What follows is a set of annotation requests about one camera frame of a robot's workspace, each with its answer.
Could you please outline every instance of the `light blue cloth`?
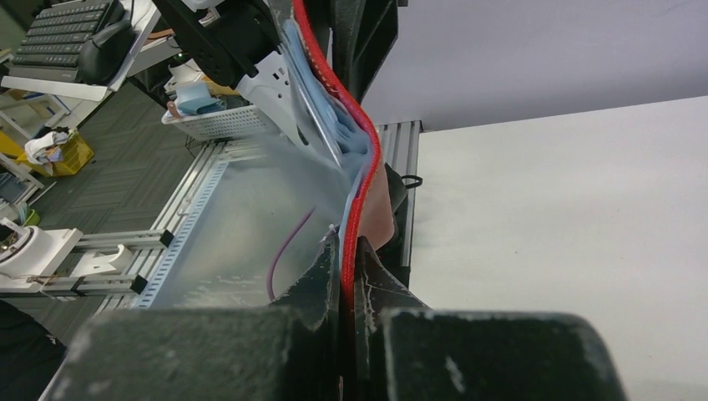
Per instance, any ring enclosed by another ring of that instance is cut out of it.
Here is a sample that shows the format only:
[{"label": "light blue cloth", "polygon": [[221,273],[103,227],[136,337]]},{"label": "light blue cloth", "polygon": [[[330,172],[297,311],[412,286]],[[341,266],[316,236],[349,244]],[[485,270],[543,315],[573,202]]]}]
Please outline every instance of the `light blue cloth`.
[{"label": "light blue cloth", "polygon": [[56,161],[62,161],[64,160],[64,155],[62,155],[62,150],[61,148],[56,149],[54,153],[48,156],[49,161],[51,162],[56,162]]},{"label": "light blue cloth", "polygon": [[[372,160],[372,143],[366,131],[360,127],[343,104],[331,96],[315,77],[307,61],[305,49],[295,22],[288,20],[283,26],[285,37],[284,55],[288,63],[289,76],[297,87],[306,92],[313,106],[313,111],[321,117],[323,123],[320,135],[327,142],[335,142],[340,154],[340,165],[350,185],[339,229],[339,267],[343,261],[344,236],[349,221],[351,204],[360,189],[363,177],[367,175]],[[293,90],[293,96],[300,93]]]}]

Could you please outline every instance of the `white cloth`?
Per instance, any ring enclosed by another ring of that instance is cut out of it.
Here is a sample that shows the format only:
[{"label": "white cloth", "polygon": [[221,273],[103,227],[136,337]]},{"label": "white cloth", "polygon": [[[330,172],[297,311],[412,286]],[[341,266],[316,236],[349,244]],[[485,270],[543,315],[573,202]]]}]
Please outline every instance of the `white cloth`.
[{"label": "white cloth", "polygon": [[24,153],[27,155],[27,160],[33,165],[43,165],[48,163],[47,149],[51,149],[56,145],[65,144],[68,142],[68,134],[64,132],[52,131],[42,138],[30,140],[24,145]]}]

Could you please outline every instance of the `red cable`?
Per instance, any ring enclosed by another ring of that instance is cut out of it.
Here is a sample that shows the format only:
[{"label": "red cable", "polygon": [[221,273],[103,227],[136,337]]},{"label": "red cable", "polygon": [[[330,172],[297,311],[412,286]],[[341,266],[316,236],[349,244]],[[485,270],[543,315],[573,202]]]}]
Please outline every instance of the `red cable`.
[{"label": "red cable", "polygon": [[[367,198],[367,193],[372,185],[376,168],[381,161],[381,144],[377,136],[376,128],[372,123],[367,113],[357,103],[357,101],[349,94],[349,92],[341,84],[339,78],[330,68],[325,55],[322,53],[319,44],[315,39],[315,34],[312,32],[310,20],[307,17],[305,4],[303,0],[293,0],[293,8],[295,10],[295,20],[300,25],[302,38],[305,42],[305,50],[310,59],[311,66],[315,70],[317,78],[325,85],[327,91],[344,104],[344,107],[349,111],[354,120],[362,127],[369,139],[373,143],[372,163],[369,166],[367,176],[364,177],[362,188],[359,190],[357,197],[351,204],[349,212],[348,225],[344,235],[344,252],[343,261],[341,261],[341,294],[344,298],[346,306],[346,328],[349,332],[350,344],[353,346],[354,334],[354,258],[357,250],[357,237],[359,232],[359,222],[362,216],[364,201]],[[349,361],[351,366],[354,366],[354,361]]]}]

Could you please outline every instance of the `white plastic basket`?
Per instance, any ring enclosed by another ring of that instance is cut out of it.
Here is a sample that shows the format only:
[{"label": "white plastic basket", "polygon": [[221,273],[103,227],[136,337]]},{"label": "white plastic basket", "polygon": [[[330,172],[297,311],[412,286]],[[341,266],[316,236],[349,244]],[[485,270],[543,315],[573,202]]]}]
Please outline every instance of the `white plastic basket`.
[{"label": "white plastic basket", "polygon": [[196,140],[243,138],[280,132],[277,125],[254,105],[183,119],[166,113],[162,116],[162,124],[173,125]]}]

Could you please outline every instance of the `black keyboard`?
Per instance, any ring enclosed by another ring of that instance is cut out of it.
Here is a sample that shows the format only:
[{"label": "black keyboard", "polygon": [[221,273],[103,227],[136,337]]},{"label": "black keyboard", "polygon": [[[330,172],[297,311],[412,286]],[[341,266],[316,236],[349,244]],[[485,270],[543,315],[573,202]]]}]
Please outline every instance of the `black keyboard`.
[{"label": "black keyboard", "polygon": [[43,10],[16,52],[10,75],[80,82],[78,53],[83,44],[124,13],[119,0],[85,0]]}]

